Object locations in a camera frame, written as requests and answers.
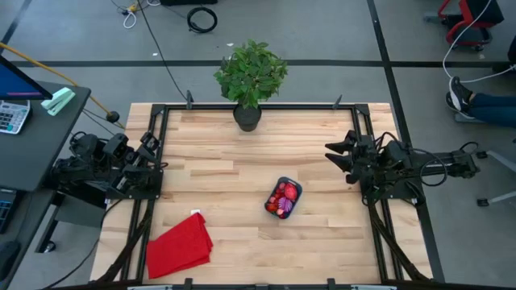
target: calculator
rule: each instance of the calculator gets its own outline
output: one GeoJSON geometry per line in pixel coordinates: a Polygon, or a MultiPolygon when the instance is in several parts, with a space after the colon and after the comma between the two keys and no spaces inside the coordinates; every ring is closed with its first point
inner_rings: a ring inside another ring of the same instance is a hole
{"type": "Polygon", "coordinates": [[[6,101],[0,103],[0,133],[18,134],[31,112],[31,103],[18,105],[6,101]]]}

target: red towel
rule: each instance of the red towel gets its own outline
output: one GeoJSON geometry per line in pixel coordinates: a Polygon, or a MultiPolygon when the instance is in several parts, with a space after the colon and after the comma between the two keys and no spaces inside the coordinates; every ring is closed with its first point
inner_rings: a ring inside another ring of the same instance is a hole
{"type": "Polygon", "coordinates": [[[147,244],[150,279],[210,262],[213,247],[206,221],[196,213],[147,244]]]}

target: gray floor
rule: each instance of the gray floor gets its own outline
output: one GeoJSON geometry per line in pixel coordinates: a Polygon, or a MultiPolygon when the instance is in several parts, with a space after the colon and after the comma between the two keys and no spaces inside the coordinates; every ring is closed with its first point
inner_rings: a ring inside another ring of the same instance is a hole
{"type": "MultiPolygon", "coordinates": [[[[129,5],[129,0],[115,0],[129,5]]],[[[516,19],[508,11],[516,2],[499,0],[504,23],[493,29],[494,41],[482,53],[459,50],[449,60],[506,60],[516,19]]],[[[443,27],[424,23],[422,13],[437,10],[441,1],[376,0],[391,60],[440,61],[448,45],[443,27]]],[[[0,35],[21,7],[21,0],[0,2],[0,35]]],[[[175,7],[185,15],[191,7],[175,7]]],[[[380,60],[368,5],[361,0],[220,0],[213,6],[218,27],[208,35],[188,32],[185,20],[164,7],[145,10],[167,60],[217,60],[231,54],[228,43],[248,38],[270,43],[279,56],[291,60],[380,60]]],[[[37,60],[159,60],[141,14],[130,30],[110,1],[32,0],[9,45],[37,60]]],[[[3,55],[19,60],[9,52],[3,55]]],[[[172,67],[181,89],[197,102],[220,102],[215,67],[172,67]]],[[[180,102],[181,96],[162,67],[58,68],[90,87],[94,96],[127,120],[132,102],[180,102]]],[[[62,82],[40,68],[24,68],[36,80],[62,82]]],[[[394,76],[415,147],[450,151],[467,141],[494,149],[516,160],[512,139],[516,130],[488,125],[458,124],[444,104],[447,77],[441,68],[394,68],[394,76]]],[[[454,68],[463,79],[490,74],[485,68],[454,68]]],[[[516,95],[514,78],[498,77],[471,84],[472,89],[516,95]]],[[[277,102],[391,102],[383,68],[293,66],[277,102]]],[[[87,107],[101,113],[91,102],[87,107]]],[[[108,134],[81,116],[74,131],[108,134]]],[[[482,172],[472,180],[450,178],[438,188],[426,188],[439,256],[448,282],[516,287],[516,209],[510,201],[476,207],[478,197],[514,190],[515,173],[491,159],[479,160],[482,172]]],[[[84,257],[98,229],[61,223],[53,240],[56,252],[29,254],[10,288],[41,288],[60,278],[84,257]],[[32,279],[26,279],[30,273],[32,279]]],[[[88,281],[93,260],[62,285],[88,281]]]]}

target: berry container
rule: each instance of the berry container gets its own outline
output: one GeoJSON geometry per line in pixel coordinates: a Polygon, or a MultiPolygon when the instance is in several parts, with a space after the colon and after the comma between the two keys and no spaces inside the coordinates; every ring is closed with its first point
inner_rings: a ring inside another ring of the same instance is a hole
{"type": "Polygon", "coordinates": [[[288,177],[280,177],[264,203],[265,210],[280,219],[288,218],[296,207],[302,191],[303,188],[298,182],[288,177]]]}

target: potted plant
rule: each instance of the potted plant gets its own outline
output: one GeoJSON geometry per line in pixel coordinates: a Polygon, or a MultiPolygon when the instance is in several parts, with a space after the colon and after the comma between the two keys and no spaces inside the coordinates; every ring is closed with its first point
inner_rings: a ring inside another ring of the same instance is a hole
{"type": "Polygon", "coordinates": [[[228,61],[223,59],[221,68],[214,74],[222,87],[222,96],[238,102],[233,117],[246,132],[255,130],[260,121],[259,102],[278,93],[287,74],[287,63],[265,49],[267,46],[249,40],[247,47],[243,44],[235,48],[228,61]]]}

